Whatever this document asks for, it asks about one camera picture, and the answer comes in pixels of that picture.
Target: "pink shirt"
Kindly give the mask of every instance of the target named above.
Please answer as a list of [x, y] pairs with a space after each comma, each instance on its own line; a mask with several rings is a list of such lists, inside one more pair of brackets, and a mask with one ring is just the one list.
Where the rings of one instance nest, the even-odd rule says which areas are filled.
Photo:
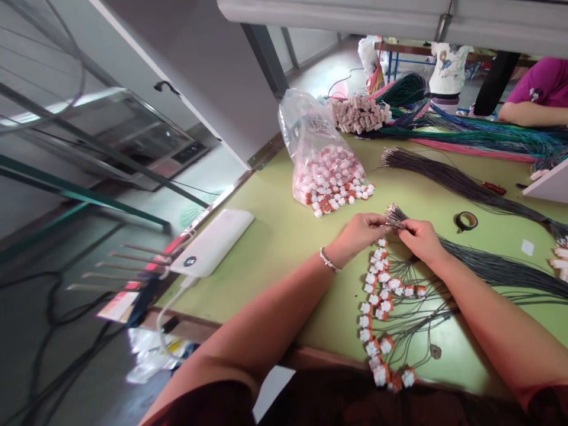
[[545, 107], [568, 108], [567, 59], [542, 58], [521, 78], [507, 102], [527, 101]]

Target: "gray floor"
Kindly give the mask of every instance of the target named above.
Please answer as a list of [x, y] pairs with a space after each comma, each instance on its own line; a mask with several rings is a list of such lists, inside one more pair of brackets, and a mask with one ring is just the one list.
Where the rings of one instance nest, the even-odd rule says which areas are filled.
[[[223, 191], [237, 180], [244, 169], [212, 136], [205, 139], [206, 144], [212, 147], [211, 152], [175, 179], [205, 191]], [[206, 196], [199, 191], [186, 189], [198, 197]], [[128, 190], [119, 199], [171, 221], [171, 232], [164, 233], [161, 226], [127, 214], [94, 209], [58, 235], [24, 253], [10, 267], [5, 267], [0, 272], [0, 283], [37, 272], [58, 270], [77, 256], [81, 256], [81, 259], [65, 271], [63, 287], [73, 282], [86, 283], [88, 280], [82, 279], [81, 275], [93, 271], [96, 262], [107, 259], [108, 253], [119, 249], [124, 242], [157, 249], [165, 247], [174, 235], [183, 230], [180, 216], [184, 211], [196, 208], [192, 202], [166, 188], [156, 192]], [[42, 278], [0, 293], [0, 312], [4, 322], [0, 351], [0, 422], [25, 404], [33, 357], [47, 331], [44, 312], [51, 284], [51, 279]], [[68, 311], [92, 301], [98, 295], [60, 291], [57, 294], [57, 311]], [[94, 313], [96, 310], [55, 334], [46, 352], [40, 387], [56, 377], [91, 345], [104, 323], [96, 319]], [[130, 354], [127, 336], [120, 335], [87, 367], [51, 424], [136, 424], [169, 380], [169, 372], [160, 372], [146, 385], [131, 385], [126, 383], [125, 376], [133, 366], [134, 357]]]

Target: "floor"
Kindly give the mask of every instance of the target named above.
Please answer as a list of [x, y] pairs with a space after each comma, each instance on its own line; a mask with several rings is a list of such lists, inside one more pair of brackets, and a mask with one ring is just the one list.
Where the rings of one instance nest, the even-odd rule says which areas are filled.
[[[335, 92], [348, 95], [363, 90], [367, 79], [364, 71], [353, 70], [351, 77], [347, 78], [351, 69], [361, 67], [357, 42], [355, 37], [348, 38], [300, 71], [291, 73], [290, 87], [303, 89], [314, 96]], [[420, 64], [401, 63], [398, 76], [408, 70], [424, 72], [426, 68], [427, 66]], [[461, 107], [469, 107], [474, 102], [481, 83], [477, 79], [466, 81]], [[200, 140], [212, 148], [211, 152], [174, 179], [213, 194], [221, 193], [237, 180], [243, 167], [212, 135], [205, 133]], [[215, 197], [195, 189], [183, 188], [207, 201]], [[67, 226], [57, 236], [46, 239], [26, 252], [10, 268], [0, 270], [1, 282], [62, 268], [64, 287], [73, 282], [86, 282], [81, 276], [93, 271], [94, 264], [107, 259], [107, 254], [119, 249], [120, 244], [129, 242], [163, 248], [174, 235], [184, 229], [183, 224], [200, 211], [195, 204], [166, 188], [155, 192], [129, 190], [123, 192], [118, 199], [170, 221], [171, 231], [164, 233], [158, 225], [127, 214], [96, 210]], [[0, 312], [4, 315], [5, 326], [2, 340], [4, 350], [0, 351], [0, 375], [3, 378], [0, 384], [0, 400], [3, 402], [0, 406], [0, 422], [26, 401], [33, 357], [47, 331], [44, 311], [50, 286], [50, 279], [45, 278], [2, 291]], [[67, 311], [96, 296], [97, 294], [89, 292], [61, 291], [57, 294], [57, 311]], [[101, 326], [102, 322], [89, 314], [55, 333], [46, 351], [40, 387], [84, 351]], [[127, 335], [119, 335], [94, 358], [76, 381], [51, 424], [136, 424], [169, 380], [169, 373], [160, 372], [145, 385], [128, 384], [125, 376], [133, 368], [134, 361]], [[276, 367], [271, 372], [254, 408], [257, 419], [262, 417], [292, 375], [292, 370], [281, 367]]]

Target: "green metal bar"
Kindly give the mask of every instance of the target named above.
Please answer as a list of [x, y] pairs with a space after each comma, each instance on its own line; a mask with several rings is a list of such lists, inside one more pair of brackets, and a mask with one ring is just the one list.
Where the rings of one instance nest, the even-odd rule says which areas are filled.
[[91, 198], [82, 196], [82, 195], [74, 193], [72, 191], [64, 191], [64, 190], [61, 190], [61, 189], [56, 188], [54, 186], [46, 185], [45, 183], [40, 182], [39, 180], [30, 179], [30, 178], [28, 178], [24, 175], [14, 173], [10, 170], [0, 168], [0, 176], [6, 176], [7, 178], [17, 180], [17, 181], [24, 183], [26, 185], [33, 186], [37, 189], [41, 189], [42, 191], [51, 192], [55, 195], [59, 195], [59, 196], [62, 196], [62, 197], [73, 198], [73, 199], [78, 200], [78, 201], [86, 201], [86, 202], [91, 203], [91, 204], [97, 204], [101, 207], [111, 208], [111, 209], [118, 210], [118, 211], [124, 211], [124, 210], [121, 210], [117, 207], [110, 206], [110, 205], [105, 204], [103, 202], [93, 200]]
[[8, 250], [4, 250], [2, 253], [0, 253], [0, 264], [3, 264], [13, 259], [17, 255], [22, 253], [24, 250], [28, 249], [33, 244], [42, 241], [44, 238], [47, 237], [48, 234], [51, 234], [52, 232], [63, 228], [71, 220], [77, 219], [79, 213], [85, 213], [85, 211], [87, 210], [86, 208], [88, 206], [89, 203], [87, 202], [79, 204], [78, 206], [65, 212], [56, 219], [50, 221], [48, 224], [42, 226], [39, 230], [35, 231], [29, 237], [23, 238], [17, 243], [11, 245]]
[[[74, 183], [68, 182], [57, 176], [50, 175], [49, 173], [42, 172], [35, 167], [28, 166], [27, 164], [20, 163], [19, 161], [13, 160], [7, 156], [0, 155], [0, 167], [5, 167], [6, 169], [12, 170], [16, 173], [23, 173], [26, 176], [14, 177], [9, 176], [12, 179], [19, 180], [28, 185], [35, 186], [36, 188], [44, 189], [45, 191], [53, 192], [51, 189], [47, 189], [46, 186], [51, 186], [59, 188], [60, 191], [58, 195], [62, 195], [68, 198], [74, 198], [81, 201], [91, 202], [93, 204], [102, 205], [103, 207], [110, 207], [113, 209], [121, 210], [126, 213], [141, 217], [142, 219], [147, 219], [157, 224], [163, 226], [169, 226], [170, 222], [160, 219], [159, 217], [152, 216], [142, 210], [135, 209], [129, 205], [118, 202], [106, 195], [99, 194], [90, 189], [83, 188], [82, 186], [75, 185]], [[33, 179], [37, 179], [40, 182], [33, 182]]]
[[138, 162], [134, 161], [133, 159], [129, 158], [128, 156], [115, 151], [114, 149], [108, 147], [106, 144], [101, 143], [95, 137], [92, 137], [87, 132], [81, 130], [78, 127], [75, 127], [73, 124], [63, 120], [57, 114], [53, 114], [52, 112], [46, 110], [41, 105], [35, 103], [34, 101], [28, 99], [21, 93], [13, 90], [9, 86], [0, 82], [0, 93], [3, 94], [6, 98], [10, 99], [11, 101], [15, 102], [16, 104], [20, 105], [21, 107], [25, 108], [27, 111], [30, 111], [39, 117], [47, 118], [51, 120], [53, 123], [57, 124], [59, 127], [70, 131], [75, 136], [79, 137], [83, 140], [87, 145], [96, 148], [97, 150], [104, 152], [109, 157], [114, 158], [116, 161], [121, 162], [122, 164], [126, 164], [128, 167], [136, 170], [137, 172], [142, 173], [144, 176], [148, 176], [150, 179], [155, 180], [159, 184], [171, 189], [172, 191], [177, 192], [180, 195], [183, 195], [185, 198], [193, 201], [194, 203], [200, 205], [201, 207], [208, 208], [209, 205], [201, 201], [199, 198], [191, 195], [189, 192], [184, 191], [180, 187], [174, 185], [172, 182], [167, 180], [165, 177], [158, 175], [157, 173], [148, 170], [146, 167], [142, 166]]

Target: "t-shirt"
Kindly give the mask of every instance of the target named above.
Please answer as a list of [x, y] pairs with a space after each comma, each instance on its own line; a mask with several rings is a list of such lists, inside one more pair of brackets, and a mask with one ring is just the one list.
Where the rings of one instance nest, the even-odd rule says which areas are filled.
[[466, 80], [467, 54], [470, 52], [473, 52], [471, 46], [432, 43], [436, 67], [430, 77], [430, 92], [440, 95], [455, 95], [461, 92]]
[[517, 83], [507, 102], [534, 102], [545, 107], [568, 108], [568, 59], [538, 61]]
[[[253, 396], [242, 382], [226, 380], [178, 397], [144, 426], [255, 424]], [[378, 389], [372, 376], [346, 369], [297, 372], [259, 425], [559, 426], [568, 424], [568, 386], [539, 391], [528, 413], [516, 402], [415, 385], [399, 393]]]

